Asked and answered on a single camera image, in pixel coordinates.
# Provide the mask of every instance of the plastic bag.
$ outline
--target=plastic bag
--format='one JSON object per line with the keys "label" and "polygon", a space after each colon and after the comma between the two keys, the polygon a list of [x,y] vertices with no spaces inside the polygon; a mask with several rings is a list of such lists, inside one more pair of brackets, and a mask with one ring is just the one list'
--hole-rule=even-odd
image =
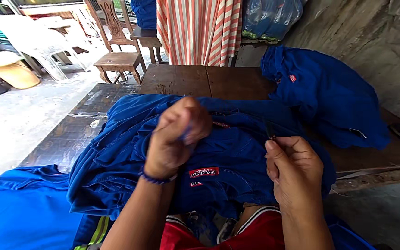
{"label": "plastic bag", "polygon": [[305,0],[249,0],[242,35],[280,41],[302,16]]}

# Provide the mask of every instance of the dark mat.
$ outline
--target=dark mat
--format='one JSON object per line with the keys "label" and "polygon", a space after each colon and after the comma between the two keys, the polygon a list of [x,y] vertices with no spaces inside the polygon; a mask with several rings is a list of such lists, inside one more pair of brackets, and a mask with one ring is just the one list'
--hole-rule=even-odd
{"label": "dark mat", "polygon": [[67,115],[20,163],[20,166],[57,164],[60,172],[70,171],[80,153],[95,138],[106,117]]}
{"label": "dark mat", "polygon": [[136,84],[97,83],[69,114],[105,116],[121,97],[136,94],[139,90],[140,86]]}

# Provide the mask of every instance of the forearm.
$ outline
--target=forearm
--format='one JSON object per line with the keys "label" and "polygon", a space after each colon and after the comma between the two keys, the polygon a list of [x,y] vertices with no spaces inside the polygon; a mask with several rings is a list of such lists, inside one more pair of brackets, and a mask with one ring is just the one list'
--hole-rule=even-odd
{"label": "forearm", "polygon": [[174,182],[157,185],[140,178],[101,250],[158,249],[173,193]]}
{"label": "forearm", "polygon": [[333,250],[331,234],[321,208],[303,212],[282,211],[286,250]]}

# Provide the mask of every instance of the red and white striped fabric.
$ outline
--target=red and white striped fabric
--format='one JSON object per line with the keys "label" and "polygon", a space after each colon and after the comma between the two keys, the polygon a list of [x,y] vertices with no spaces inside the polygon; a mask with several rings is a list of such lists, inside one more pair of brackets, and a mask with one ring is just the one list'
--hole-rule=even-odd
{"label": "red and white striped fabric", "polygon": [[225,66],[240,48],[241,0],[157,0],[157,37],[174,65]]}

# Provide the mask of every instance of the bracelet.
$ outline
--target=bracelet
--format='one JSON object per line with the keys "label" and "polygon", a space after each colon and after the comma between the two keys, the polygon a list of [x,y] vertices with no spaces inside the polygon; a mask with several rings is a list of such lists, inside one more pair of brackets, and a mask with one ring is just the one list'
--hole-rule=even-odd
{"label": "bracelet", "polygon": [[172,176],[169,179],[155,179],[155,178],[152,178],[152,177],[148,176],[144,172],[144,166],[141,166],[140,172],[138,172],[138,175],[140,177],[143,177],[144,179],[146,179],[148,182],[153,183],[153,184],[157,184],[157,185],[163,185],[163,184],[166,184],[166,183],[170,183],[171,181],[175,180],[175,178],[177,178],[177,174],[175,174],[174,176]]}

